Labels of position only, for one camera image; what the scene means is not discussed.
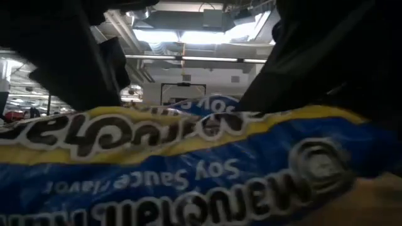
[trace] metal beam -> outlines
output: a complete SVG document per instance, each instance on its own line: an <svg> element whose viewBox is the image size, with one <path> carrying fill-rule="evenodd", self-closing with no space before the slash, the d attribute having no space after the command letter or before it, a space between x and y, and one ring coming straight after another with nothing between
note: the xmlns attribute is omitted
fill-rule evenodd
<svg viewBox="0 0 402 226"><path fill-rule="evenodd" d="M104 34L101 31L99 31L99 28L97 26L91 26L90 30L92 34L94 34L96 42L102 43L107 40Z"/></svg>
<svg viewBox="0 0 402 226"><path fill-rule="evenodd" d="M113 16L117 19L117 22L120 23L120 26L128 35L129 39L134 43L135 47L137 48L138 52L142 52L141 44L139 43L136 35L134 34L133 29L131 26L129 27L126 22L121 18L120 12L117 10L113 10Z"/></svg>
<svg viewBox="0 0 402 226"><path fill-rule="evenodd" d="M7 54L16 54L7 50ZM126 55L126 58L141 60L188 60L188 61L205 61L205 62L231 62L231 63L265 63L263 59L250 58L223 58L223 57L203 57L203 56L166 56L166 55Z"/></svg>
<svg viewBox="0 0 402 226"><path fill-rule="evenodd" d="M269 14L268 19L265 21L265 24L259 31L256 37L256 41L262 41L265 43L270 43L272 39L272 28L274 25L281 19L278 11L275 9Z"/></svg>
<svg viewBox="0 0 402 226"><path fill-rule="evenodd" d="M110 12L105 13L105 17L113 24L114 28L117 30L117 32L121 35L121 37L124 39L124 41L130 46L130 48L135 52L139 53L140 50L137 48L137 46L134 44L134 41L130 39L128 34L118 25L117 21L113 18L113 16L110 14Z"/></svg>

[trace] ceiling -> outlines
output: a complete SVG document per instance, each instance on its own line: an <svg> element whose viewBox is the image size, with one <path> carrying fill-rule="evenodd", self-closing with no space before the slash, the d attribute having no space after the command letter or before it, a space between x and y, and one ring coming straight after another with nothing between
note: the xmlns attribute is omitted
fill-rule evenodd
<svg viewBox="0 0 402 226"><path fill-rule="evenodd" d="M231 24L227 28L232 29L235 24L235 16L240 9L250 8L252 18L257 18L260 14L267 13L267 18L261 22L261 27L252 40L240 39L226 43L193 44L177 41L161 41L160 44L164 53L169 55L185 55L194 57L229 57L229 58L252 58L267 59L272 50L272 26L279 20L277 12L274 10L271 0L212 0L209 3L201 3L196 0L171 1L161 0L157 5L149 8L151 13L147 19L135 19L133 22L132 13L121 13L117 11L108 11L106 22L91 27L91 31L98 43L113 37L118 37L123 51L126 55L155 55L160 53L151 48L147 39L140 41L137 38L133 28L143 29L144 24L153 24L154 28L147 28L147 31L169 31L183 38L188 30L181 30L181 27L191 26L189 20L182 18L184 15L203 18L205 20L204 10L215 9L229 18L225 23ZM35 67L23 59L13 56L16 62L20 62L13 68L10 80L10 97L8 99L7 109L23 110L35 106L42 113L45 113L48 105L48 92L42 89L39 84L28 78L30 71ZM192 83L212 83L215 86L246 87L248 85L248 75L254 67L247 63L228 63L228 62L205 62L205 61L164 61L164 60L137 60L127 59L126 70L132 81L132 86L122 91L122 97L127 100L139 101L143 96L141 85L143 83L162 83L162 82L182 82L182 74L191 75ZM129 94L129 90L134 90L134 95ZM70 107L52 97L51 112L60 112L69 110Z"/></svg>

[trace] ceiling light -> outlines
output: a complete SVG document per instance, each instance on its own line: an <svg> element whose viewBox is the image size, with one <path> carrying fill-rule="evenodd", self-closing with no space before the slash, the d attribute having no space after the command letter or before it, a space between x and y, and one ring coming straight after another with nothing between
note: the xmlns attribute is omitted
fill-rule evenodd
<svg viewBox="0 0 402 226"><path fill-rule="evenodd" d="M266 60L260 59L244 59L244 63L265 63Z"/></svg>
<svg viewBox="0 0 402 226"><path fill-rule="evenodd" d="M10 97L41 97L48 98L48 95L35 95L35 94L9 94Z"/></svg>
<svg viewBox="0 0 402 226"><path fill-rule="evenodd" d="M17 102L17 103L23 103L24 101L21 99L13 99L12 101Z"/></svg>
<svg viewBox="0 0 402 226"><path fill-rule="evenodd" d="M133 30L139 41L148 43L178 42L178 36L174 31Z"/></svg>
<svg viewBox="0 0 402 226"><path fill-rule="evenodd" d="M203 57L203 56L183 56L183 60L203 60L210 62L236 62L236 58L222 58L222 57Z"/></svg>
<svg viewBox="0 0 402 226"><path fill-rule="evenodd" d="M122 101L135 101L135 102L142 102L143 100L135 97L121 97Z"/></svg>
<svg viewBox="0 0 402 226"><path fill-rule="evenodd" d="M180 41L188 44L222 44L228 43L230 39L222 32L209 31L186 31Z"/></svg>
<svg viewBox="0 0 402 226"><path fill-rule="evenodd" d="M133 89L138 89L138 90L142 89L139 85L131 85L131 87L132 87Z"/></svg>

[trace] plastic packaging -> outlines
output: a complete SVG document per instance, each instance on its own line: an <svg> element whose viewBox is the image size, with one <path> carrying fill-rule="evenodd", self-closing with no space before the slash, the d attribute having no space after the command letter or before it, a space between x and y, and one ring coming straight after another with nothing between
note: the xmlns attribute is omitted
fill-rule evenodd
<svg viewBox="0 0 402 226"><path fill-rule="evenodd" d="M207 95L205 97L183 100L168 107L196 116L207 116L213 113L230 113L234 110L238 101L238 98L230 95Z"/></svg>
<svg viewBox="0 0 402 226"><path fill-rule="evenodd" d="M101 107L20 122L0 128L0 223L284 225L379 175L400 147L318 105L207 117Z"/></svg>

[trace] instant noodle package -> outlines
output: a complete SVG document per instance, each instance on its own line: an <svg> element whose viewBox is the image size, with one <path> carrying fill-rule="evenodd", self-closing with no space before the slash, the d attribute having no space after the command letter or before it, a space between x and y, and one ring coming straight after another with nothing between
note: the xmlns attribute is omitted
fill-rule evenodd
<svg viewBox="0 0 402 226"><path fill-rule="evenodd" d="M395 134L334 107L184 110L1 127L0 225L286 225L401 156Z"/></svg>

